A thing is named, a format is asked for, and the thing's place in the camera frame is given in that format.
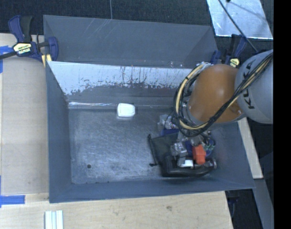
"black cable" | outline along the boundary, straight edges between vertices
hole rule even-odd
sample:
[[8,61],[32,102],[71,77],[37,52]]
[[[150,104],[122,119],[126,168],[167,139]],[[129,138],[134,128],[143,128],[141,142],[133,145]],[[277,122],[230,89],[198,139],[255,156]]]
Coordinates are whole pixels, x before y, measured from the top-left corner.
[[232,17],[230,16],[230,14],[228,13],[228,11],[226,10],[226,8],[224,7],[223,3],[221,0],[218,0],[219,3],[221,4],[222,8],[224,9],[225,13],[228,15],[228,17],[230,18],[230,20],[232,21],[232,23],[234,24],[234,26],[238,29],[238,31],[245,37],[246,41],[249,43],[249,45],[253,48],[253,50],[256,51],[256,53],[258,53],[258,50],[256,49],[256,47],[250,42],[250,40],[246,37],[246,35],[244,34],[244,32],[239,28],[239,26],[235,23],[235,21],[232,19]]

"blue tape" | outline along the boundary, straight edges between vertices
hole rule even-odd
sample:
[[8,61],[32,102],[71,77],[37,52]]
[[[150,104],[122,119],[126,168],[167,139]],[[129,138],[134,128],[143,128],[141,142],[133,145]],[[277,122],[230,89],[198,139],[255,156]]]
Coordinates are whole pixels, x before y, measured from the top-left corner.
[[25,204],[25,195],[1,196],[0,194],[0,208],[6,204]]
[[[13,49],[9,46],[0,47],[0,55],[8,52],[13,52]],[[0,60],[0,74],[3,72],[3,59]]]

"gray bin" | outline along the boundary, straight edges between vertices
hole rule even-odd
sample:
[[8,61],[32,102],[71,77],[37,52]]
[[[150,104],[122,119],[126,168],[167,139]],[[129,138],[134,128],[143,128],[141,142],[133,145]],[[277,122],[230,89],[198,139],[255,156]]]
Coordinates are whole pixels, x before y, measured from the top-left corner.
[[[212,131],[218,168],[203,177],[162,177],[150,166],[147,136],[159,135],[190,68],[210,61],[212,28],[58,16],[44,26],[60,45],[59,62],[46,66],[51,203],[254,187],[237,123]],[[119,103],[134,104],[135,116],[118,118]]]

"white object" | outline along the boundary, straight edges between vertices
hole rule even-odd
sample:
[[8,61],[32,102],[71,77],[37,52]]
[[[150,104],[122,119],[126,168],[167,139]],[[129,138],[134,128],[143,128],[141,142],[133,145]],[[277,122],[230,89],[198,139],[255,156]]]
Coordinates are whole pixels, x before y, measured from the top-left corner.
[[64,229],[63,211],[46,211],[44,215],[44,229]]
[[133,117],[135,115],[135,106],[132,104],[118,104],[117,113],[119,117]]
[[193,168],[193,160],[186,159],[180,168]]

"orange component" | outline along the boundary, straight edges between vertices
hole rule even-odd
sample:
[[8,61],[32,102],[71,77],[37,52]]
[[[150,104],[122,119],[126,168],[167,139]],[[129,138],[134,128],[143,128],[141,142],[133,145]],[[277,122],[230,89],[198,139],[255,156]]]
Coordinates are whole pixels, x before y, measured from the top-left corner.
[[192,147],[193,159],[198,165],[202,165],[206,162],[206,151],[204,150],[203,145],[198,145]]

